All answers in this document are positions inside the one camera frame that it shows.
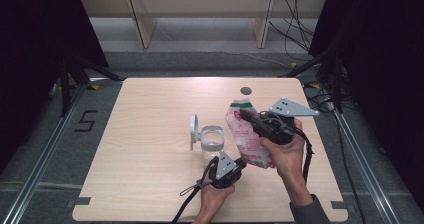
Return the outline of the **person's left hand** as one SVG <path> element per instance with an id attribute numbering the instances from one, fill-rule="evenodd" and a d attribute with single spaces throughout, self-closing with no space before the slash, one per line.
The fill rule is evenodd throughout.
<path id="1" fill-rule="evenodd" d="M 201 208 L 200 213 L 205 215 L 215 215 L 227 197 L 229 197 L 235 191 L 235 186 L 217 189 L 211 184 L 206 185 L 201 191 Z"/>

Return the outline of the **black curtain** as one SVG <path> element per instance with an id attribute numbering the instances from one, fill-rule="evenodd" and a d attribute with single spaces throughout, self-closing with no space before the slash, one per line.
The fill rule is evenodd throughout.
<path id="1" fill-rule="evenodd" d="M 81 0 L 0 0 L 0 173 L 24 143 L 68 54 L 108 65 Z"/>
<path id="2" fill-rule="evenodd" d="M 424 0 L 326 0 L 311 55 L 330 45 L 356 4 L 339 57 L 362 113 L 424 213 Z"/>

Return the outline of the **person's right hand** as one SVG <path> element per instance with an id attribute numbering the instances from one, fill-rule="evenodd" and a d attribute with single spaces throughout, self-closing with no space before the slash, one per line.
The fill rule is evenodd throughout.
<path id="1" fill-rule="evenodd" d="M 305 183 L 302 174 L 305 141 L 301 136 L 294 134 L 286 145 L 275 144 L 267 138 L 261 138 L 260 144 L 268 150 L 270 160 L 275 164 L 277 173 L 285 185 Z"/>

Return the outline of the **grey sleeve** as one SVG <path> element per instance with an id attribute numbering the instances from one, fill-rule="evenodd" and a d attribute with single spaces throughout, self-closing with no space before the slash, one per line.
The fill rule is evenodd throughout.
<path id="1" fill-rule="evenodd" d="M 297 206 L 289 203 L 294 221 L 296 224 L 330 224 L 330 220 L 325 213 L 318 197 L 311 195 L 312 202 L 304 206 Z"/>

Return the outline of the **aluminium floor rail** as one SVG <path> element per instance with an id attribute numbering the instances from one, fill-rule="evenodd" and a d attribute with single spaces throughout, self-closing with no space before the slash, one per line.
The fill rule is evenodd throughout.
<path id="1" fill-rule="evenodd" d="M 399 224 L 399 219 L 393 209 L 393 206 L 383 190 L 380 182 L 377 180 L 370 164 L 366 160 L 359 142 L 355 138 L 350 126 L 343 114 L 335 111 L 335 119 L 340 124 L 340 130 L 343 133 L 347 147 L 352 155 L 353 161 L 358 168 L 359 173 L 366 185 L 368 192 L 373 199 L 380 216 L 385 224 Z"/>
<path id="2" fill-rule="evenodd" d="M 55 126 L 53 133 L 49 137 L 47 144 L 45 145 L 43 151 L 37 159 L 37 162 L 31 170 L 29 177 L 19 189 L 17 197 L 6 212 L 5 218 L 0 221 L 0 224 L 19 224 L 27 206 L 29 205 L 35 193 L 39 181 L 44 175 L 47 166 L 53 157 L 53 154 L 56 151 L 62 136 L 65 133 L 65 130 L 75 112 L 79 100 L 85 93 L 85 90 L 85 85 L 80 85 L 75 89 L 68 110 L 60 117 L 58 124 Z"/>

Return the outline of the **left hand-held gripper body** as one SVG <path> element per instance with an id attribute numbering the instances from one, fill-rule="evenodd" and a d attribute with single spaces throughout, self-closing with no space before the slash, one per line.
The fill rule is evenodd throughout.
<path id="1" fill-rule="evenodd" d="M 243 169 L 237 166 L 236 160 L 233 160 L 224 151 L 213 159 L 213 165 L 209 169 L 209 179 L 213 187 L 217 189 L 227 188 L 241 178 Z"/>

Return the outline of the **pink and white seasoning bag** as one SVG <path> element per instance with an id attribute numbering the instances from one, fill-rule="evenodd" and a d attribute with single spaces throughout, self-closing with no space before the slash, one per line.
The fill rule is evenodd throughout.
<path id="1" fill-rule="evenodd" d="M 260 144 L 259 135 L 253 130 L 249 121 L 241 117 L 241 110 L 258 118 L 258 113 L 249 99 L 234 100 L 227 110 L 225 121 L 233 135 L 236 146 L 243 160 L 260 168 L 274 168 L 269 151 Z"/>

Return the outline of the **black tripod stand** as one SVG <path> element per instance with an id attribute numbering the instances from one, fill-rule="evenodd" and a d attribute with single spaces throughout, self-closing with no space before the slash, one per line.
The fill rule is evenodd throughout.
<path id="1" fill-rule="evenodd" d="M 76 82 L 77 85 L 87 85 L 89 83 L 89 77 L 85 72 L 85 69 L 91 69 L 95 72 L 109 78 L 113 81 L 124 81 L 123 77 L 112 73 L 104 67 L 98 66 L 88 59 L 78 55 L 67 55 L 61 62 L 60 71 L 60 83 L 61 83 L 61 95 L 62 95 L 62 116 L 64 116 L 71 107 L 71 94 L 69 77 Z"/>
<path id="2" fill-rule="evenodd" d="M 288 74 L 283 75 L 283 78 L 296 77 L 306 70 L 312 68 L 316 64 L 321 64 L 317 72 L 317 78 L 320 82 L 325 82 L 328 78 L 333 79 L 333 104 L 335 109 L 342 113 L 342 65 L 336 48 L 327 48 L 324 52 L 307 61 L 302 66 L 295 68 Z"/>

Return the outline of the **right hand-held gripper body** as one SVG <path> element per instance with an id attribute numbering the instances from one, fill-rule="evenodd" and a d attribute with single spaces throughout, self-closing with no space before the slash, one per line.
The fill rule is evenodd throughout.
<path id="1" fill-rule="evenodd" d="M 295 117 L 318 115 L 317 110 L 310 109 L 287 98 L 281 98 L 268 111 L 259 113 L 257 119 L 260 124 L 252 127 L 260 137 L 268 138 L 279 145 L 286 145 L 298 132 L 294 124 Z"/>

